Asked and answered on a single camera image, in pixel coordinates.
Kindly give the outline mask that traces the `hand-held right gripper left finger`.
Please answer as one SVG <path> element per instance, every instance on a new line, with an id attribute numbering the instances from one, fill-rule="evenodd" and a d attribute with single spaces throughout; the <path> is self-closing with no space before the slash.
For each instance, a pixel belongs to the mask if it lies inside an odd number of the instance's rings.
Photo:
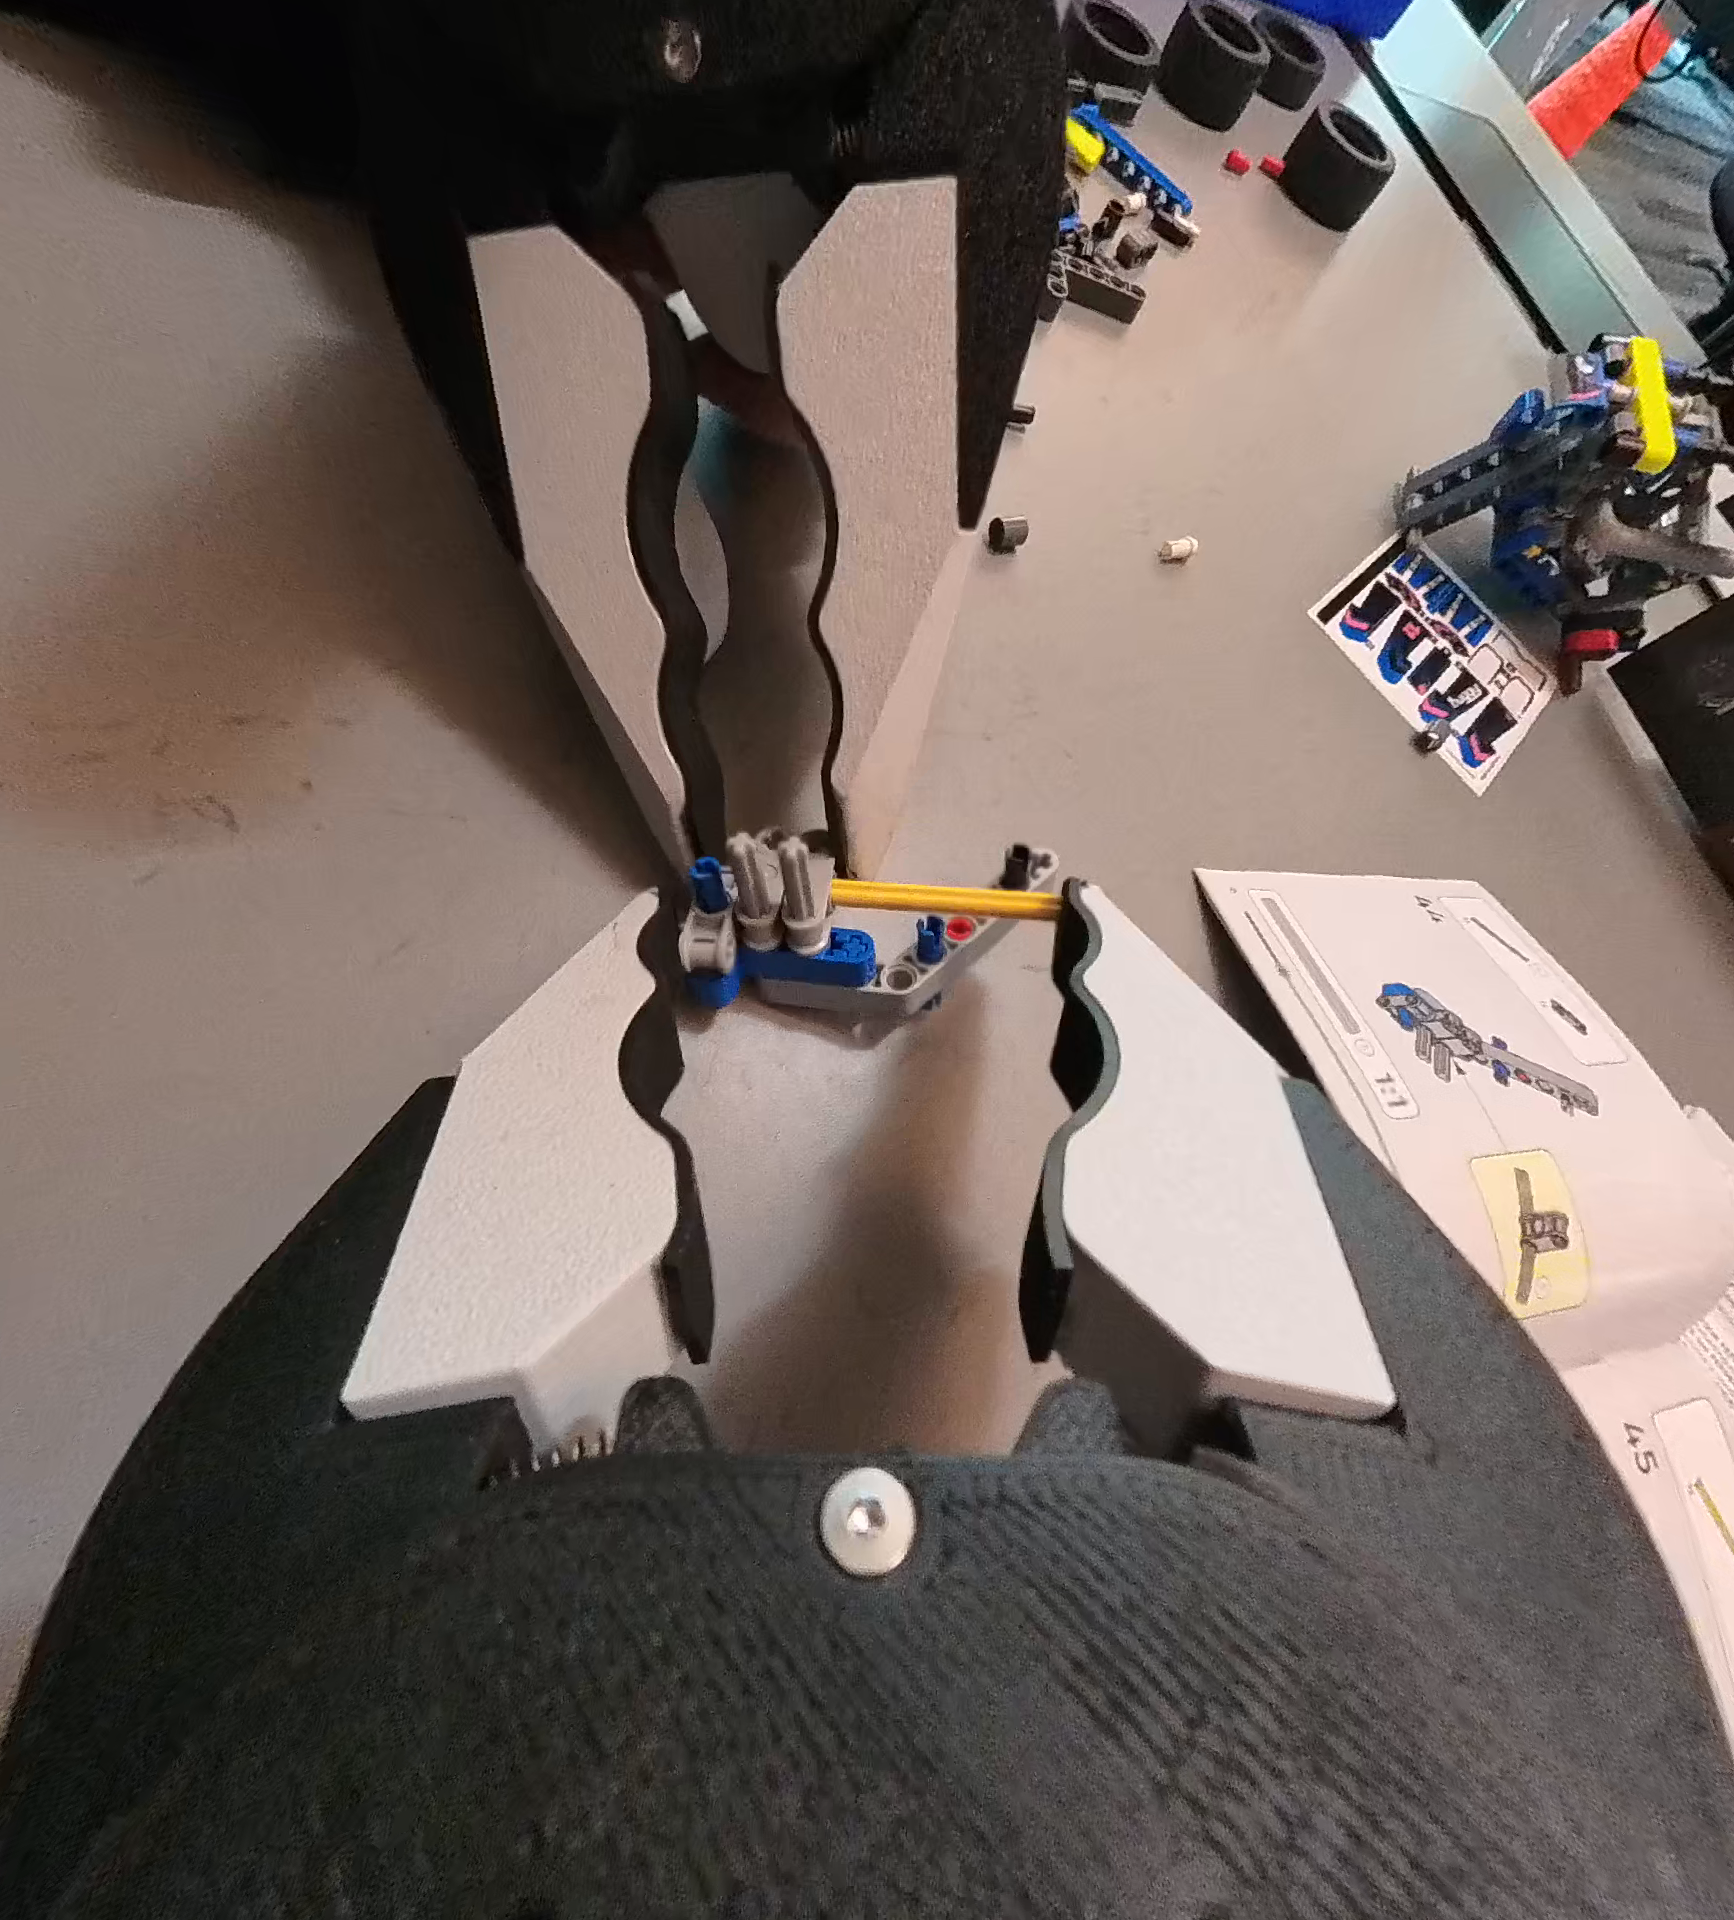
<path id="1" fill-rule="evenodd" d="M 705 1363 L 715 1285 L 689 1140 L 675 911 L 650 889 L 464 1061 L 345 1387 L 358 1420 L 508 1401 L 617 1426 Z"/>

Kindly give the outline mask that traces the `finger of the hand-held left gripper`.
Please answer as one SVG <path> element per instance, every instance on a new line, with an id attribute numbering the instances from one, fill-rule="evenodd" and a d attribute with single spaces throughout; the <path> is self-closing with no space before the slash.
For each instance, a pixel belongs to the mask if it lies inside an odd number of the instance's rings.
<path id="1" fill-rule="evenodd" d="M 520 564 L 658 846 L 719 852 L 726 778 L 700 696 L 727 572 L 690 473 L 700 391 L 661 276 L 563 227 L 471 239 Z"/>
<path id="2" fill-rule="evenodd" d="M 879 876 L 928 732 L 972 534 L 959 522 L 956 181 L 852 189 L 775 300 L 827 531 L 809 637 L 831 682 L 831 849 Z"/>

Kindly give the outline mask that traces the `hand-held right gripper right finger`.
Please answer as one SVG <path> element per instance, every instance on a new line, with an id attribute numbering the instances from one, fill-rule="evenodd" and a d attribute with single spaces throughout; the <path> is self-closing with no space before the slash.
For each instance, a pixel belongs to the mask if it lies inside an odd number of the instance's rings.
<path id="1" fill-rule="evenodd" d="M 1105 1386 L 1130 1426 L 1218 1402 L 1391 1414 L 1303 1084 L 1089 880 L 1062 886 L 1050 977 L 1069 1112 L 1025 1234 L 1029 1357 Z"/>

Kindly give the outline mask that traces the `grey and blue lego assembly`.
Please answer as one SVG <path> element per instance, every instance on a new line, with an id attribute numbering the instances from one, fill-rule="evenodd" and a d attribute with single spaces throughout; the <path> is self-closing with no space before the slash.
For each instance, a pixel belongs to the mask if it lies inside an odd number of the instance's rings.
<path id="1" fill-rule="evenodd" d="M 1015 843 L 988 889 L 1058 893 L 1061 857 Z M 831 854 L 773 830 L 735 833 L 689 869 L 679 906 L 681 981 L 702 1008 L 743 995 L 851 1027 L 906 1022 L 940 1005 L 1027 922 L 912 918 L 831 905 Z"/>

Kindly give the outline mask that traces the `yellow lego axle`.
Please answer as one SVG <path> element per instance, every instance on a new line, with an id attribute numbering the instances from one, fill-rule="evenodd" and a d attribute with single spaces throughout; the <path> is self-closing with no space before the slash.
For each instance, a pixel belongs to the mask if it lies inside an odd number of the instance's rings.
<path id="1" fill-rule="evenodd" d="M 968 918 L 1003 922 L 1058 922 L 1061 893 L 1011 886 L 956 886 L 934 883 L 869 880 L 838 876 L 830 886 L 840 911 L 912 918 Z"/>

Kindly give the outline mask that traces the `pile of loose lego pieces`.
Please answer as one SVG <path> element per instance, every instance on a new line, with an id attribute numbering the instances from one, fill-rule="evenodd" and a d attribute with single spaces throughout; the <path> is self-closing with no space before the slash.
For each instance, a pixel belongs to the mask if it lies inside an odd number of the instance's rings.
<path id="1" fill-rule="evenodd" d="M 1074 84 L 1065 116 L 1065 184 L 1037 324 L 1068 311 L 1138 321 L 1161 256 L 1201 243 L 1192 199 L 1132 139 L 1142 96 L 1118 84 Z"/>

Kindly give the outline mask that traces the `partly built lego vehicle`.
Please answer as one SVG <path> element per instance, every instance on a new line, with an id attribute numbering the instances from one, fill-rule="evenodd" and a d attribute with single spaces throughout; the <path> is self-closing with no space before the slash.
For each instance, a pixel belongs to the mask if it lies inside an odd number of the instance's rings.
<path id="1" fill-rule="evenodd" d="M 1576 695 L 1645 643 L 1654 599 L 1734 581 L 1734 347 L 1688 363 L 1600 333 L 1557 355 L 1482 442 L 1397 492 L 1411 543 L 1477 516 L 1492 573 L 1553 614 L 1558 691 Z"/>

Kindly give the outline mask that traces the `open instruction booklet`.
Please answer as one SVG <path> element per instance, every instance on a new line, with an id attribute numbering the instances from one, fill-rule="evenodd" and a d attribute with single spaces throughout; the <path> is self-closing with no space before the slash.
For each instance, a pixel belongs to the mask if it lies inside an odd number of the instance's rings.
<path id="1" fill-rule="evenodd" d="M 1575 1397 L 1734 1747 L 1734 1140 L 1474 880 L 1197 883 L 1343 1118 Z"/>

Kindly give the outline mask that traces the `sticker sheet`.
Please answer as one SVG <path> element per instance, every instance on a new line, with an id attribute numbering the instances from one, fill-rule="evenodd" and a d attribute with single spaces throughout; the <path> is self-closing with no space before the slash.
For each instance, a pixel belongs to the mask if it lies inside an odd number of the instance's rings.
<path id="1" fill-rule="evenodd" d="M 1494 788 L 1557 699 L 1548 658 L 1422 543 L 1389 541 L 1309 618 L 1404 722 L 1411 746 L 1435 719 L 1455 719 L 1443 751 L 1419 756 L 1474 795 Z"/>

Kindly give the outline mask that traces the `orange traffic cone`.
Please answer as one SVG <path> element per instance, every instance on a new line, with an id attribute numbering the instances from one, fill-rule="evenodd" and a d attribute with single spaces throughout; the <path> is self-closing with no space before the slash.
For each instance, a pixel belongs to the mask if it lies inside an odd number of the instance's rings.
<path id="1" fill-rule="evenodd" d="M 1595 48 L 1562 67 L 1528 102 L 1531 121 L 1567 161 L 1623 108 L 1671 54 L 1666 4 L 1636 4 Z"/>

